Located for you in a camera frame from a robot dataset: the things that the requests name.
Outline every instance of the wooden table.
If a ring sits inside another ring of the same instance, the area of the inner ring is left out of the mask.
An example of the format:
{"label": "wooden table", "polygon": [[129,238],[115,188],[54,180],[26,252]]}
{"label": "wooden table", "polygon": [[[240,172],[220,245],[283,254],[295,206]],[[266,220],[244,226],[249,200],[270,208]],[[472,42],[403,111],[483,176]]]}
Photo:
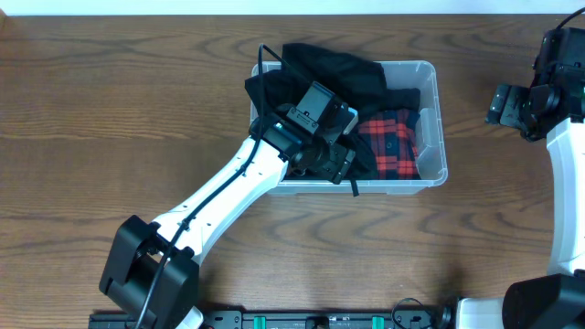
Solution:
{"label": "wooden table", "polygon": [[562,16],[9,17],[0,34],[0,327],[80,328],[115,230],[195,192],[247,135],[258,44],[437,69],[449,166],[416,196],[263,196],[201,273],[205,302],[390,308],[544,275],[544,143],[484,124]]}

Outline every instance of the wood grain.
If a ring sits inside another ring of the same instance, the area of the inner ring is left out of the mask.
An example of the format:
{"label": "wood grain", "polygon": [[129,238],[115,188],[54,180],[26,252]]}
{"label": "wood grain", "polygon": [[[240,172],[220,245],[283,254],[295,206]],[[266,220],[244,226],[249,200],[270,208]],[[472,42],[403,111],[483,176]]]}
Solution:
{"label": "wood grain", "polygon": [[0,327],[79,328],[115,230],[205,183],[249,124],[260,42],[437,69],[450,177],[416,196],[264,196],[209,253],[202,302],[390,308],[544,275],[543,143],[484,124],[562,16],[13,17],[0,35]]}
{"label": "wood grain", "polygon": [[5,19],[6,19],[6,14],[2,10],[2,8],[0,8],[0,32],[2,32],[2,28],[4,27],[4,21],[5,21]]}

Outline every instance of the camera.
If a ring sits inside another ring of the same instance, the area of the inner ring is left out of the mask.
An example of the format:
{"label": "camera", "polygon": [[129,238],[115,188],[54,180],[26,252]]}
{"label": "camera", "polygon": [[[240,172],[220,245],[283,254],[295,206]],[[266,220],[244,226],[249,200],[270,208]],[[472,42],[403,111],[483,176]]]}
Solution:
{"label": "camera", "polygon": [[585,30],[548,31],[529,88],[499,85],[485,121],[521,131],[530,142],[545,138],[557,124],[585,116]]}
{"label": "camera", "polygon": [[[263,139],[281,151],[290,168],[304,175],[334,184],[341,183],[356,157],[356,151],[338,142],[356,126],[357,111],[348,107],[333,92],[318,82],[297,104],[283,104],[265,114]],[[252,123],[250,134],[257,138],[260,117]]]}

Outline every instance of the clothing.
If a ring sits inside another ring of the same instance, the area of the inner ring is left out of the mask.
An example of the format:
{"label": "clothing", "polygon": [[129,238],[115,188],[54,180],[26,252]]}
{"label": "clothing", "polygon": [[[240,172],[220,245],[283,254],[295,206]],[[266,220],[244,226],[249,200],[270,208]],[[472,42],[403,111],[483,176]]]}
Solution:
{"label": "clothing", "polygon": [[[312,81],[323,84],[351,108],[356,109],[360,123],[367,122],[380,112],[400,109],[416,112],[419,109],[420,91],[388,90],[386,76],[379,63],[299,43],[283,45],[282,58],[301,75],[284,65],[280,70],[265,72],[265,111],[274,111],[285,103],[298,104]],[[259,108],[261,100],[258,76],[247,79],[245,88],[256,108]],[[357,133],[357,129],[340,136],[337,142],[356,151],[356,157],[345,179],[369,180],[379,176],[376,155],[370,148],[370,143]],[[298,178],[319,179],[309,175]]]}
{"label": "clothing", "polygon": [[375,179],[420,179],[414,133],[419,117],[416,111],[406,109],[383,111],[357,127],[376,156]]}

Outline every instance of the green connector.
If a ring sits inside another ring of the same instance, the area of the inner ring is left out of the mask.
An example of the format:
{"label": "green connector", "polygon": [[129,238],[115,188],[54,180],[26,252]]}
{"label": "green connector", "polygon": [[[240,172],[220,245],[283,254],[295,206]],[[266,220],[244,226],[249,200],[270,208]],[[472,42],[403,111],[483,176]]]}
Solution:
{"label": "green connector", "polygon": [[384,329],[384,318],[381,316],[372,317],[372,329]]}
{"label": "green connector", "polygon": [[263,316],[256,316],[254,318],[254,329],[266,329],[266,318]]}

